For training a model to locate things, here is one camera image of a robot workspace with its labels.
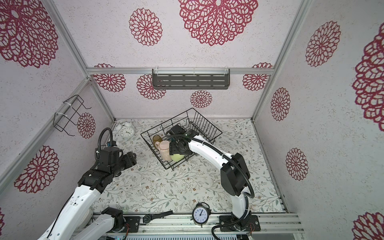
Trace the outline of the light green mug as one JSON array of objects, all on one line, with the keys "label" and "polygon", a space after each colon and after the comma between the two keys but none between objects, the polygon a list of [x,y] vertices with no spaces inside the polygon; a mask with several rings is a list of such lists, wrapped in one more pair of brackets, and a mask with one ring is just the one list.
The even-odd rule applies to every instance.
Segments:
[{"label": "light green mug", "polygon": [[171,157],[172,161],[179,162],[185,158],[185,155],[174,154],[174,155],[170,155],[170,157]]}]

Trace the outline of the black alarm clock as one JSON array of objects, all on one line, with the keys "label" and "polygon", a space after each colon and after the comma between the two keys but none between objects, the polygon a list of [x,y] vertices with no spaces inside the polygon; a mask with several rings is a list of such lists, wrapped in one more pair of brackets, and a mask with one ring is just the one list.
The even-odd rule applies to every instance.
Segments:
[{"label": "black alarm clock", "polygon": [[211,213],[212,211],[207,203],[199,202],[193,209],[192,221],[197,226],[203,227],[208,222]]}]

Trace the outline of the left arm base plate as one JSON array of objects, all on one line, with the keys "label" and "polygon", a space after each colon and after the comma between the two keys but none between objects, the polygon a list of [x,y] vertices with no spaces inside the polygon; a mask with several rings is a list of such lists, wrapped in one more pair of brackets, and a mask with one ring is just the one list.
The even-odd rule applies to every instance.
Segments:
[{"label": "left arm base plate", "polygon": [[111,230],[109,230],[107,233],[137,233],[139,231],[140,226],[140,217],[117,217],[114,220],[114,225]]}]

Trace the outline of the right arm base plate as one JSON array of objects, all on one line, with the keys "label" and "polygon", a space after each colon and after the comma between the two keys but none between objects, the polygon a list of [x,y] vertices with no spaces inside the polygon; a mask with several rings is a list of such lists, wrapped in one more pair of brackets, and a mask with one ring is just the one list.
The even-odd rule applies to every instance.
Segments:
[{"label": "right arm base plate", "polygon": [[[237,218],[234,216],[219,216],[220,225],[232,224]],[[237,224],[220,227],[222,232],[259,232],[261,230],[261,225],[259,219],[256,215],[250,214],[245,219],[241,220]]]}]

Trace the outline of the amber glass cup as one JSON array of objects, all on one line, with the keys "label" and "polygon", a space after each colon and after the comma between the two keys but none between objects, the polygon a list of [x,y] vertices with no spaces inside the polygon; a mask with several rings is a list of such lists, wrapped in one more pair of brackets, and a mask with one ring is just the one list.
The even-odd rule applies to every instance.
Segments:
[{"label": "amber glass cup", "polygon": [[159,145],[163,141],[162,137],[160,135],[154,135],[152,137],[152,142],[155,148],[157,148],[157,145]]}]

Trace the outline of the pink mug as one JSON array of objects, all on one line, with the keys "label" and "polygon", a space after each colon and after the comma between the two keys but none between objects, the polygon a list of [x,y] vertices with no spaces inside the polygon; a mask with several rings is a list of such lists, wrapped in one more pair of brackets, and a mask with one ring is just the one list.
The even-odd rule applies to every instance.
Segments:
[{"label": "pink mug", "polygon": [[164,161],[171,161],[170,156],[170,142],[167,140],[155,142],[155,147],[159,150],[160,155]]}]

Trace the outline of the black wristwatch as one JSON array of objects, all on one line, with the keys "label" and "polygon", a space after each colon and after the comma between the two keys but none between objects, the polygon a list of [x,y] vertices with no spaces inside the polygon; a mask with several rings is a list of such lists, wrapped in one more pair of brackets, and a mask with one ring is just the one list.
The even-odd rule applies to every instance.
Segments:
[{"label": "black wristwatch", "polygon": [[144,224],[149,224],[151,221],[155,219],[162,219],[164,217],[172,215],[174,212],[173,211],[167,211],[159,214],[146,214],[143,217],[143,223]]}]

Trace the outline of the grey wall shelf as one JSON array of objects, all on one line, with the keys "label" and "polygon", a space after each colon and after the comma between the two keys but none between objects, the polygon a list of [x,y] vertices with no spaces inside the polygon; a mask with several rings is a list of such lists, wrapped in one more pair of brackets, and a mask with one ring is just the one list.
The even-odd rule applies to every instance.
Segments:
[{"label": "grey wall shelf", "polygon": [[227,90],[229,69],[222,70],[152,70],[152,86],[156,90]]}]

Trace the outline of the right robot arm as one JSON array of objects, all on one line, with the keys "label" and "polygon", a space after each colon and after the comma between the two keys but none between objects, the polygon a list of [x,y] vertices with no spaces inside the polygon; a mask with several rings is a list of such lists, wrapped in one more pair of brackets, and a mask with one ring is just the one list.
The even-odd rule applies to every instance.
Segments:
[{"label": "right robot arm", "polygon": [[168,130],[166,136],[171,139],[171,155],[197,154],[220,171],[221,186],[231,196],[232,215],[236,219],[244,219],[250,214],[248,202],[255,197],[255,192],[241,154],[227,153],[215,147],[197,131],[184,131],[179,125]]}]

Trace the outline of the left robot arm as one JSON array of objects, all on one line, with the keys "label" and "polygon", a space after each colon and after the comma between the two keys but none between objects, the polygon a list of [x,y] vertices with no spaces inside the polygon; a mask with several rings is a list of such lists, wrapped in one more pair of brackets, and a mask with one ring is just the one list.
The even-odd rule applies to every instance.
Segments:
[{"label": "left robot arm", "polygon": [[76,236],[75,230],[83,222],[94,201],[122,171],[137,164],[137,155],[118,147],[99,150],[96,169],[90,169],[78,182],[74,193],[60,210],[59,215],[41,235],[41,240],[97,240],[110,231],[119,232],[125,226],[123,211],[108,207],[101,215]]}]

